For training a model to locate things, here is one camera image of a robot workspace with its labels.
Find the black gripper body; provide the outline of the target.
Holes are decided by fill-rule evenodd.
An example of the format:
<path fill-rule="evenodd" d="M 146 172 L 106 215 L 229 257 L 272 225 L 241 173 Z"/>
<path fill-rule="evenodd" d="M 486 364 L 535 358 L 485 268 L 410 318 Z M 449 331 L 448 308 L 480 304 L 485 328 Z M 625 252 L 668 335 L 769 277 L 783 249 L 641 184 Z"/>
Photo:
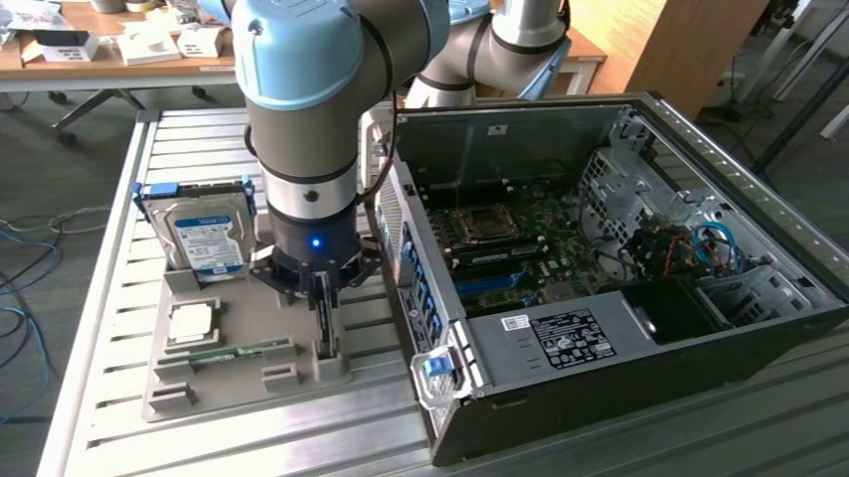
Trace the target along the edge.
<path fill-rule="evenodd" d="M 362 250 L 356 213 L 320 220 L 300 220 L 284 213 L 270 213 L 269 217 L 284 255 L 280 263 L 294 272 L 301 272 L 306 263 L 310 272 L 328 272 L 333 288 L 345 288 L 360 273 L 360 266 L 349 264 Z"/>

